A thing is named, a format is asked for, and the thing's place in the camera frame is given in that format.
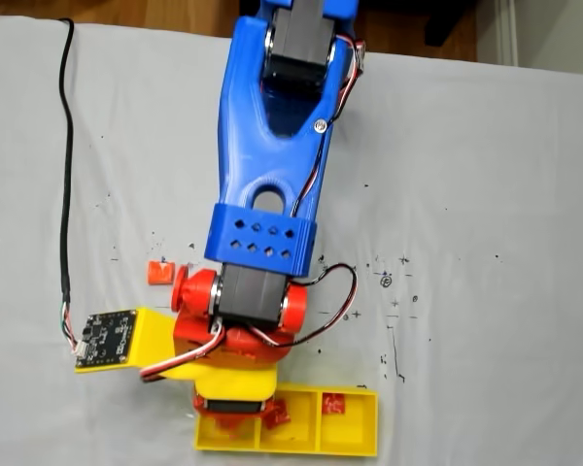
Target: yellow 3d-printed tray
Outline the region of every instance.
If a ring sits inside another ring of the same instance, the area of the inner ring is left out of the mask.
[[[322,414],[324,393],[345,397],[345,414]],[[199,416],[195,449],[375,456],[378,449],[378,394],[362,388],[280,383],[290,421],[267,429],[261,419],[247,419],[232,433],[210,416]]]

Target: hole in blue part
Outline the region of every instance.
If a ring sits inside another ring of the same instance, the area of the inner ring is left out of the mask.
[[[253,209],[282,214],[285,209],[283,194],[275,186],[264,186],[256,193]]]

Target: screw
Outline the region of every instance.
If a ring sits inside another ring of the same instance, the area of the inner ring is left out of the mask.
[[[316,120],[315,123],[313,123],[313,129],[315,129],[316,132],[322,134],[328,129],[328,123],[326,123],[325,119],[320,118]]]

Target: white sheet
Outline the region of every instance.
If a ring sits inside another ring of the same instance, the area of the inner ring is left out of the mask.
[[[58,325],[66,33],[0,17],[0,465],[334,461],[194,452],[186,384],[73,374]],[[168,306],[168,289],[145,284],[149,258],[202,263],[227,50],[77,26],[76,328]],[[360,316],[295,349],[281,379],[380,391],[379,457],[341,463],[583,465],[583,77],[370,54],[319,225],[314,271],[322,254],[356,264]],[[312,290],[305,328],[344,286]]]

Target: wooden floor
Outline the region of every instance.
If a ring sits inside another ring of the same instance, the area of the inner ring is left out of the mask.
[[[184,31],[230,37],[238,0],[0,0],[0,15],[71,17],[76,22]],[[371,51],[476,60],[475,14],[466,13],[443,47],[424,45],[428,17],[359,13],[355,29]]]

